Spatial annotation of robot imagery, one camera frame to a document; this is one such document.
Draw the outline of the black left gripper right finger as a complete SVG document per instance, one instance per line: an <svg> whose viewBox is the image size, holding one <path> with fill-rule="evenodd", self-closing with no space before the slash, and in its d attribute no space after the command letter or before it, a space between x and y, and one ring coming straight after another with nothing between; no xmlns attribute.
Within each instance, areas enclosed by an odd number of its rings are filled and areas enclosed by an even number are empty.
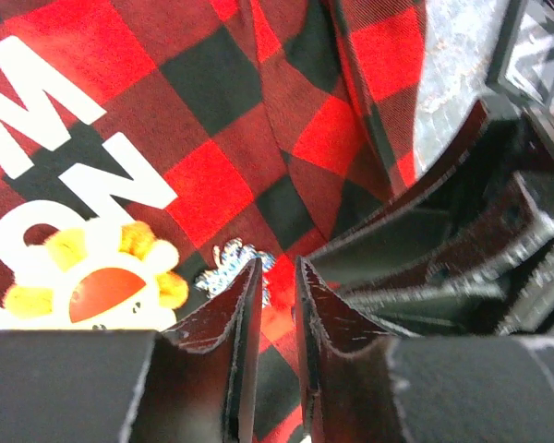
<svg viewBox="0 0 554 443"><path fill-rule="evenodd" d="M413 441L392 370L398 339L350 307L304 257L295 297L303 426L312 441Z"/></svg>

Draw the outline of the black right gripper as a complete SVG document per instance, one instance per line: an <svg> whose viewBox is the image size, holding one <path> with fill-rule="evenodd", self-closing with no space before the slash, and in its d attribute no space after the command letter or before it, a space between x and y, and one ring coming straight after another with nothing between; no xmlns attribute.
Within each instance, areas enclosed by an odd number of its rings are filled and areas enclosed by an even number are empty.
<svg viewBox="0 0 554 443"><path fill-rule="evenodd" d="M554 311L554 118L476 101L412 188L305 266L395 335L539 331Z"/></svg>

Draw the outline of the red black plaid shirt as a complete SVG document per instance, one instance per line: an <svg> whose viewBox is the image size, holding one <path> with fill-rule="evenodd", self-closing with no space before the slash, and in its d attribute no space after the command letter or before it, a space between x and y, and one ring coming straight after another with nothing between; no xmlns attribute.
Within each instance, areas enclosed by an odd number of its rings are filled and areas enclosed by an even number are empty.
<svg viewBox="0 0 554 443"><path fill-rule="evenodd" d="M0 1L0 221L129 216L188 281L236 238L271 254L253 438L302 442L295 260L415 181L426 22L423 1ZM0 259L0 302L12 280Z"/></svg>

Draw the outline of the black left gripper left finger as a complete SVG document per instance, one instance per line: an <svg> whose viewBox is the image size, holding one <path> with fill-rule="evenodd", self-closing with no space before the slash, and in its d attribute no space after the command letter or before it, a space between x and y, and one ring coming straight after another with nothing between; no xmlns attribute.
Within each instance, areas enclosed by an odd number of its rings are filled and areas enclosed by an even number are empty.
<svg viewBox="0 0 554 443"><path fill-rule="evenodd" d="M134 442L249 442L253 434L262 263L155 342Z"/></svg>

